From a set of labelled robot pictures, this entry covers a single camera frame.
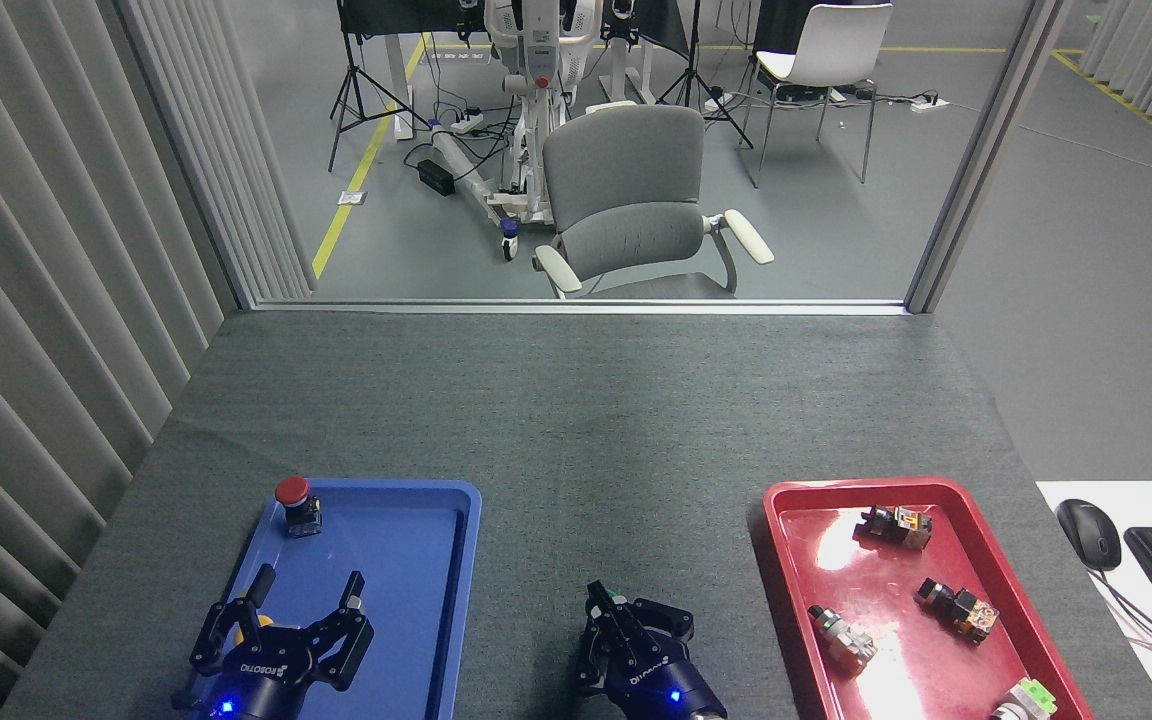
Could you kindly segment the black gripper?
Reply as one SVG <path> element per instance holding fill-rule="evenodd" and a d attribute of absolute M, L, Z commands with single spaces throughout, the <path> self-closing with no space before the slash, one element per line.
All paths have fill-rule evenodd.
<path fill-rule="evenodd" d="M 605 694 L 627 719 L 726 719 L 727 708 L 689 653 L 689 611 L 627 600 L 594 579 L 579 644 L 579 694 Z M 643 653 L 666 653 L 643 661 Z"/>
<path fill-rule="evenodd" d="M 197 673 L 219 673 L 206 694 L 183 689 L 174 694 L 174 710 L 187 719 L 297 719 L 305 706 L 308 688 L 326 683 L 348 691 L 366 655 L 374 628 L 364 611 L 364 574 L 349 574 L 338 611 L 311 626 L 311 647 L 262 644 L 259 611 L 276 579 L 265 562 L 247 593 L 228 602 L 214 602 L 200 626 L 192 647 Z M 221 651 L 238 626 L 244 641 L 221 664 Z"/>

